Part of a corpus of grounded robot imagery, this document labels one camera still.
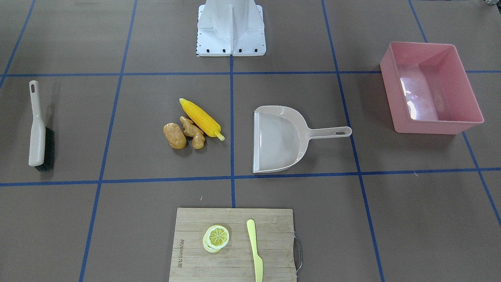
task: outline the cutting board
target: cutting board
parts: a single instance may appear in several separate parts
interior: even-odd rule
[[[294,218],[291,209],[177,209],[169,282],[255,282],[247,220],[256,223],[263,282],[297,282]],[[229,231],[228,244],[216,253],[202,238],[215,224]]]

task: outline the corn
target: corn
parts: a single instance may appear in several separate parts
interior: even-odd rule
[[[195,105],[186,99],[179,99],[179,103],[183,107],[184,112],[193,120],[193,122],[207,134],[209,137],[217,137],[224,141],[224,136],[221,134],[221,126],[210,115],[208,115],[199,106]]]

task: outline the grid line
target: grid line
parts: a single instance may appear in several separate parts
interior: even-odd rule
[[[336,51],[334,49],[334,42],[333,42],[333,39],[332,39],[331,28],[329,26],[329,19],[327,17],[327,10],[325,8],[325,2],[324,2],[324,0],[322,0],[322,9],[324,10],[325,25],[326,25],[326,28],[327,28],[327,34],[329,36],[329,42],[330,42],[330,45],[331,45],[332,58],[334,60],[334,66],[336,68],[336,76],[338,78],[339,91],[340,91],[340,94],[341,94],[341,99],[343,101],[343,108],[344,108],[344,111],[345,111],[346,123],[347,123],[347,125],[349,127],[351,127],[350,116],[348,114],[348,107],[346,105],[346,99],[345,99],[345,96],[344,96],[343,84],[341,82],[341,74],[339,73],[338,61],[336,59]],[[380,276],[381,282],[384,282],[385,279],[384,279],[383,266],[381,264],[381,259],[379,257],[379,249],[378,249],[378,246],[377,246],[376,234],[374,232],[374,226],[372,224],[371,211],[370,211],[370,208],[369,208],[369,202],[367,200],[367,194],[366,194],[366,191],[365,191],[364,180],[363,180],[363,177],[362,177],[362,174],[361,174],[361,170],[360,170],[360,163],[359,163],[359,160],[358,160],[357,148],[355,146],[355,139],[353,137],[353,134],[351,134],[350,140],[351,140],[351,146],[352,146],[352,150],[353,150],[353,157],[355,159],[355,164],[357,166],[357,175],[358,175],[358,180],[360,182],[360,189],[362,191],[362,197],[364,199],[365,212],[367,214],[367,222],[369,224],[369,229],[370,229],[370,233],[371,233],[371,237],[372,237],[372,245],[374,247],[374,254],[376,256],[377,266],[378,266],[378,270],[379,270],[379,276]]]
[[[466,73],[501,73],[501,70],[466,70]],[[233,75],[274,75],[274,74],[380,74],[374,71],[255,71],[233,72]],[[1,77],[75,77],[75,76],[167,76],[167,75],[229,75],[230,72],[124,72],[121,73],[20,73],[2,74]]]
[[[361,175],[403,175],[403,174],[429,174],[429,173],[461,173],[476,171],[501,171],[501,167],[494,168],[469,168],[469,169],[436,169],[436,170],[402,170],[402,171],[361,171]],[[178,182],[178,181],[202,181],[202,180],[231,180],[234,179],[255,179],[255,178],[299,178],[299,177],[339,177],[356,176],[358,172],[334,172],[334,173],[307,173],[307,174],[251,174],[251,175],[222,175],[222,176],[199,176],[199,177],[166,177],[166,178],[131,178],[131,179],[107,179],[102,180],[102,184],[116,183],[145,183],[145,182]],[[46,181],[46,182],[5,182],[0,183],[0,187],[20,187],[20,186],[50,186],[50,185],[82,185],[97,184],[99,180],[80,181]]]
[[[36,1],[37,0],[32,1],[32,4],[30,6],[30,10],[28,11],[28,15],[26,15],[25,23],[23,24],[23,28],[21,29],[21,32],[19,33],[18,40],[16,41],[16,44],[14,45],[14,49],[12,50],[11,57],[9,58],[9,61],[7,62],[7,65],[6,65],[5,71],[4,71],[4,75],[2,76],[2,79],[0,80],[0,88],[2,88],[2,85],[4,84],[6,75],[9,72],[9,69],[11,68],[12,61],[14,60],[14,56],[16,55],[16,52],[18,50],[19,43],[21,42],[21,38],[23,38],[23,34],[25,33],[26,26],[28,25],[28,22],[30,21],[31,14],[33,12],[33,8],[35,7]]]
[[[132,35],[132,27],[134,26],[134,17],[136,15],[136,8],[137,8],[137,0],[134,0],[134,7],[132,8],[132,16],[130,19],[130,26],[129,26],[129,32],[127,34],[127,41],[125,43],[124,55],[123,55],[123,59],[122,59],[122,66],[120,68],[120,76],[118,78],[118,83],[117,83],[117,91],[115,93],[115,100],[113,102],[113,110],[111,112],[110,125],[108,127],[108,136],[106,137],[106,145],[104,147],[103,161],[101,164],[101,172],[99,174],[99,180],[98,180],[98,184],[97,184],[97,188],[96,188],[96,196],[94,198],[94,205],[92,208],[92,215],[91,215],[91,220],[90,220],[90,224],[89,224],[89,232],[87,234],[87,242],[85,244],[84,257],[82,259],[82,268],[80,270],[79,282],[83,282],[83,280],[84,280],[85,268],[87,265],[87,258],[89,256],[90,244],[91,244],[91,240],[92,240],[92,233],[93,233],[93,229],[94,229],[94,222],[96,220],[97,207],[98,207],[98,203],[99,203],[99,195],[101,193],[101,185],[103,183],[104,170],[105,170],[105,166],[106,166],[106,158],[108,156],[108,148],[110,146],[111,132],[113,130],[113,123],[115,121],[115,113],[116,113],[116,109],[117,109],[118,97],[120,94],[120,87],[122,84],[122,78],[123,78],[124,69],[125,69],[125,62],[127,60],[127,52],[129,50],[130,37]]]
[[[424,30],[423,28],[421,27],[421,23],[419,22],[419,17],[417,16],[417,13],[416,13],[416,10],[414,9],[414,5],[412,4],[412,0],[408,0],[409,1],[409,5],[412,9],[412,12],[414,13],[414,17],[416,18],[416,22],[419,26],[419,29],[421,30],[421,34],[423,35],[423,39],[426,43],[428,43],[428,40],[426,38],[426,35],[424,34]],[[469,73],[479,73],[480,71],[469,71]],[[492,211],[494,212],[494,215],[497,219],[497,223],[499,224],[499,226],[501,227],[501,218],[499,217],[499,212],[497,211],[497,208],[496,208],[496,205],[494,203],[494,200],[492,199],[492,196],[490,195],[490,191],[489,191],[489,188],[487,186],[487,183],[485,183],[485,180],[483,178],[483,175],[482,175],[482,171],[480,169],[480,167],[478,166],[478,163],[476,161],[476,158],[475,158],[475,154],[473,153],[473,149],[471,148],[471,145],[468,141],[468,137],[466,136],[466,132],[462,132],[463,134],[463,138],[464,138],[464,141],[466,143],[466,146],[468,147],[468,151],[470,153],[470,156],[471,156],[471,159],[473,160],[473,163],[475,164],[475,170],[477,171],[478,173],[478,176],[480,177],[480,181],[482,182],[482,185],[483,185],[483,188],[485,190],[485,193],[487,195],[487,198],[489,199],[489,202],[490,202],[490,205],[492,207]]]
[[[236,208],[235,196],[235,151],[234,151],[234,106],[233,106],[233,55],[229,57],[229,104],[230,104],[230,167],[231,167],[231,207]]]

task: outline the cleaning brush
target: cleaning brush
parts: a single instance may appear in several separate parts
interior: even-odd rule
[[[54,131],[45,127],[44,120],[42,119],[38,81],[30,81],[30,96],[33,110],[33,124],[28,164],[39,171],[48,171],[54,167]]]

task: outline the white dustpan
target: white dustpan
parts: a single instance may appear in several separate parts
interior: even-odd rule
[[[303,116],[285,106],[261,106],[254,111],[253,172],[279,172],[305,155],[311,139],[349,137],[347,126],[310,129]]]

